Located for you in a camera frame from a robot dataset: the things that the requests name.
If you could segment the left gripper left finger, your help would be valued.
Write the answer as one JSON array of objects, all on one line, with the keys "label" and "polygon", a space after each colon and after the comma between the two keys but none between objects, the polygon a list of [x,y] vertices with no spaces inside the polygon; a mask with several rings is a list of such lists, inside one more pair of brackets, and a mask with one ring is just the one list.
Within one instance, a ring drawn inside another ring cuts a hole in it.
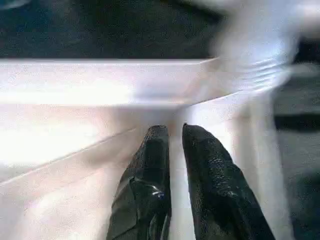
[{"label": "left gripper left finger", "polygon": [[106,239],[166,240],[171,216],[169,134],[154,125],[120,178]]}]

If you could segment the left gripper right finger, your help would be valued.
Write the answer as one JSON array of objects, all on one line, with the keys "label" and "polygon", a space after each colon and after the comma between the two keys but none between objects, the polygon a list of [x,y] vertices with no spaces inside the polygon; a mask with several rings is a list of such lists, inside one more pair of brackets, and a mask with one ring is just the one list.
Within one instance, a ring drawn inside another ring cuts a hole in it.
[{"label": "left gripper right finger", "polygon": [[182,145],[197,240],[273,240],[243,172],[222,143],[198,125],[185,123]]}]

